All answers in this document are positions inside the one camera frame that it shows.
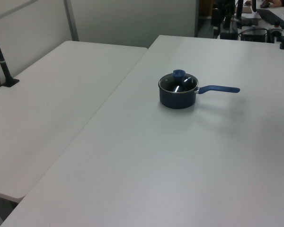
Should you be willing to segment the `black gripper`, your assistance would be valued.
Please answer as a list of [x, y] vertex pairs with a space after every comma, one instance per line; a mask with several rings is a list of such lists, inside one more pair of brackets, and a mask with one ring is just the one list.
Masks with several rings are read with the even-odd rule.
[[235, 0], [215, 0], [217, 8], [221, 15], [226, 15], [224, 19], [224, 29], [230, 30], [231, 18], [235, 11]]

